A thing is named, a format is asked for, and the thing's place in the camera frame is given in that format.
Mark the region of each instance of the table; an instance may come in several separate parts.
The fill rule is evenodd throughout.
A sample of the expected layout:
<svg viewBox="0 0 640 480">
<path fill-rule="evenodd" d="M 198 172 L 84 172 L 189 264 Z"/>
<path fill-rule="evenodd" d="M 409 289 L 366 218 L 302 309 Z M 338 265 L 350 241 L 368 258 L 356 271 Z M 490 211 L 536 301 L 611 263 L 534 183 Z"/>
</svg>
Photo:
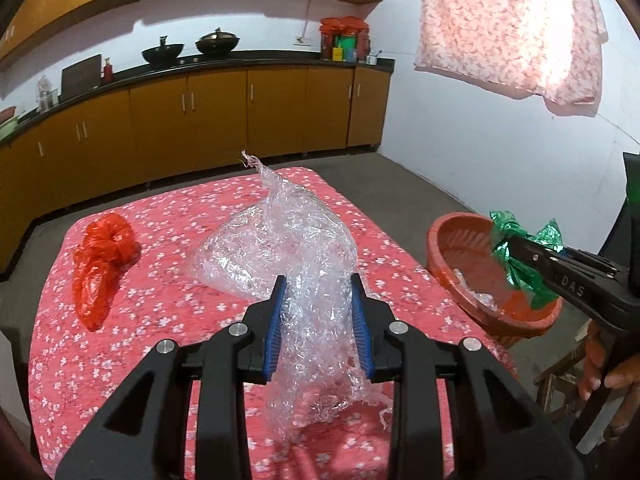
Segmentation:
<svg viewBox="0 0 640 480">
<path fill-rule="evenodd" d="M 307 168 L 280 170 L 320 197 L 353 234 L 360 273 L 372 290 L 405 320 L 448 342 L 480 338 L 502 362 L 493 343 L 429 273 L 345 197 Z M 266 195 L 257 175 L 186 187 L 114 208 L 142 245 L 138 263 L 120 282 L 109 317 L 91 333 L 76 318 L 71 295 L 73 253 L 87 216 L 66 233 L 44 285 L 30 354 L 29 393 L 42 465 L 54 475 L 75 437 L 129 371 L 162 338 L 181 345 L 209 338 L 242 318 L 248 301 L 200 285 L 183 272 L 186 250 L 231 215 Z M 289 445 L 271 438 L 262 421 L 261 386 L 246 384 L 245 406 L 254 479 L 386 478 L 390 433 L 379 407 L 352 406 L 331 424 L 301 430 Z M 440 390 L 441 402 L 444 390 Z M 193 478 L 197 388 L 191 397 L 185 472 Z M 452 469 L 450 424 L 443 418 L 446 469 Z"/>
</svg>

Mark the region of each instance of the human hand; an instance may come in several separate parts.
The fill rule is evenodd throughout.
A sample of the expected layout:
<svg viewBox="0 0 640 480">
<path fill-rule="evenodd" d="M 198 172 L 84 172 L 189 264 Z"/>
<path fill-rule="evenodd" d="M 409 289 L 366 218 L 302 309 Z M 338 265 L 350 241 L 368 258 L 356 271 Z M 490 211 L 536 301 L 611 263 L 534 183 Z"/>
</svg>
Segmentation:
<svg viewBox="0 0 640 480">
<path fill-rule="evenodd" d="M 592 320 L 589 323 L 584 343 L 586 353 L 584 373 L 578 382 L 578 392 L 584 400 L 588 400 L 602 383 L 601 370 L 607 358 L 607 351 L 599 333 L 600 327 Z M 632 386 L 610 423 L 616 432 L 623 431 L 640 404 L 640 354 L 631 356 L 610 371 L 604 378 L 604 385 L 607 388 Z"/>
</svg>

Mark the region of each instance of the green plastic bag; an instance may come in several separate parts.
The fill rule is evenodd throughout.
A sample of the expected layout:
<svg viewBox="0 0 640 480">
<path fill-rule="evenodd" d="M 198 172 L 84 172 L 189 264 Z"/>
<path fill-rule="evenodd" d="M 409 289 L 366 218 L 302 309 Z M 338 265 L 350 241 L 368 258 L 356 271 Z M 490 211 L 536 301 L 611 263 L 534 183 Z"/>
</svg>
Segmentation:
<svg viewBox="0 0 640 480">
<path fill-rule="evenodd" d="M 516 217 L 509 211 L 491 211 L 489 215 L 494 221 L 494 227 L 491 229 L 493 256 L 506 271 L 507 281 L 524 293 L 533 310 L 539 310 L 555 300 L 558 295 L 546 288 L 539 272 L 510 255 L 506 239 L 520 236 L 559 253 L 563 248 L 562 235 L 556 220 L 552 219 L 535 235 L 530 235 L 520 227 Z"/>
</svg>

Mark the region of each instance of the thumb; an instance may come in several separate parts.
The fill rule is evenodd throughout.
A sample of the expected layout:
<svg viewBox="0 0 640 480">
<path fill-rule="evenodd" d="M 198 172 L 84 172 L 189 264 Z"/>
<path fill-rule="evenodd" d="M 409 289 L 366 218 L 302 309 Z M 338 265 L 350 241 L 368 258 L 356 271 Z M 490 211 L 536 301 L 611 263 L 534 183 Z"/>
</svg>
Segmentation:
<svg viewBox="0 0 640 480">
<path fill-rule="evenodd" d="M 624 388 L 637 382 L 640 382 L 640 354 L 620 363 L 604 379 L 607 388 Z"/>
</svg>

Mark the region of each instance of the floral curtain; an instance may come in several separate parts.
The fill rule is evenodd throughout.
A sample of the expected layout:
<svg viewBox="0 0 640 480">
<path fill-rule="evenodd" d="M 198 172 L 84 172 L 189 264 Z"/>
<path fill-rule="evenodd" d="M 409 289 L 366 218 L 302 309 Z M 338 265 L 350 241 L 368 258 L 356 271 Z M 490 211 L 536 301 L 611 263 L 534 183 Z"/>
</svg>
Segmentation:
<svg viewBox="0 0 640 480">
<path fill-rule="evenodd" d="M 604 37 L 598 0 L 422 0 L 415 65 L 590 104 Z"/>
</svg>

